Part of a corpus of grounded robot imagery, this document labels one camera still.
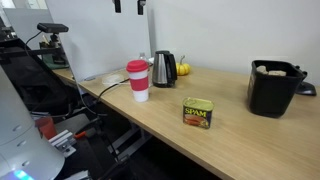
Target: blue light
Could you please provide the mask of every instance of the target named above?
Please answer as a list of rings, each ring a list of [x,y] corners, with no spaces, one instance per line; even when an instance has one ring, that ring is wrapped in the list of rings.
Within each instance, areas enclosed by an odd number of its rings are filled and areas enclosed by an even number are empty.
[[[14,175],[20,180],[34,180],[31,176],[22,170],[14,171]]]

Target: desk leg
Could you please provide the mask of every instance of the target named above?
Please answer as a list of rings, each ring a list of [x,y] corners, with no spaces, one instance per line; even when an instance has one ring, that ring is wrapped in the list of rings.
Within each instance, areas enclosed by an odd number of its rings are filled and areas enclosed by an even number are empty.
[[[133,153],[135,153],[144,143],[146,143],[152,136],[147,131],[141,129],[134,123],[130,122],[131,129],[127,131],[124,135],[122,135],[119,139],[117,139],[115,142],[112,143],[113,147],[117,149],[126,142],[131,136],[133,136],[136,132],[140,130],[141,137],[135,141],[131,146],[129,146],[127,149],[125,149],[123,152],[118,154],[118,158],[122,159],[123,157],[129,155],[131,156]],[[110,153],[113,152],[113,149],[111,146],[108,146],[108,150]]]

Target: black chair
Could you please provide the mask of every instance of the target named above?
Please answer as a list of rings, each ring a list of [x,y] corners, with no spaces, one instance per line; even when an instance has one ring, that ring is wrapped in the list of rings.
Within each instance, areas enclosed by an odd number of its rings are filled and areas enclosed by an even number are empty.
[[[25,51],[17,39],[0,42],[0,55]],[[66,86],[37,56],[0,57],[0,64],[30,112],[70,115],[77,106],[78,92]]]

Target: electric kettle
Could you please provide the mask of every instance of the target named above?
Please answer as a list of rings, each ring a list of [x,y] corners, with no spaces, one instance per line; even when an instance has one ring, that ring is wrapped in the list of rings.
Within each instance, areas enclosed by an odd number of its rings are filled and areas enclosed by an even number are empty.
[[[156,51],[153,62],[152,83],[156,87],[173,87],[177,80],[174,55],[169,51]]]

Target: yellow fruit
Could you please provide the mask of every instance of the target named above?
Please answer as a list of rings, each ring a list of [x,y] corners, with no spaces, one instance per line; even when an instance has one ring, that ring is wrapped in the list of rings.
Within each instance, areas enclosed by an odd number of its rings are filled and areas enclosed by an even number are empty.
[[[177,75],[178,76],[184,76],[189,74],[191,67],[187,63],[182,63],[182,60],[184,59],[184,56],[181,57],[180,63],[176,63],[177,68]]]

